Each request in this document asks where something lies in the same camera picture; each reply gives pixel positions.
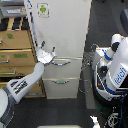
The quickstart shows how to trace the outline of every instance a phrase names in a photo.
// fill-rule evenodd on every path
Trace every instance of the refrigerator door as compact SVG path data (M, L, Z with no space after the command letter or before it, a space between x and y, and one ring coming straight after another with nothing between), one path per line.
M83 56L91 0L24 0L30 27L34 20L38 44L44 49L55 47L58 57Z

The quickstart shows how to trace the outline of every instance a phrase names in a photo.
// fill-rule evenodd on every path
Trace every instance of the blue logo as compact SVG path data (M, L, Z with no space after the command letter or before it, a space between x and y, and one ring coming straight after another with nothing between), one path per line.
M126 74L126 70L124 68L120 68L120 72L117 74L117 77L114 78L115 82L119 85L123 78L125 77L125 74Z

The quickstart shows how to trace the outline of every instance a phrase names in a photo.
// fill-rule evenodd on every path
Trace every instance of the wooden cabinet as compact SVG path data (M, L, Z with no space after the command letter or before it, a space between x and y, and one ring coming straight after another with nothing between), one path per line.
M0 31L0 88L13 78L31 74L37 63L30 31L12 31L13 22L14 18L10 18L7 30ZM42 79L29 90L26 97L45 97Z

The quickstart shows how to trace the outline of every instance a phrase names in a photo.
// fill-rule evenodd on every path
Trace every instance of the white refrigerator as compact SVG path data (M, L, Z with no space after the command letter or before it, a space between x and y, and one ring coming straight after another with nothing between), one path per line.
M36 44L57 57L42 76L48 99L77 98L92 0L24 0Z

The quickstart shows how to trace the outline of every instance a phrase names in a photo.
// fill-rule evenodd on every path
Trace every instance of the freezer drawer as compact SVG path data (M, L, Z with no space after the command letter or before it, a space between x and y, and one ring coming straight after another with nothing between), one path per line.
M33 72L34 66L0 66L0 77L25 76Z
M54 59L45 67L43 78L69 78L79 77L82 66L82 58Z
M47 99L77 98L78 79L43 80Z
M0 31L0 49L31 48L27 30Z
M0 50L0 66L35 65L31 49Z

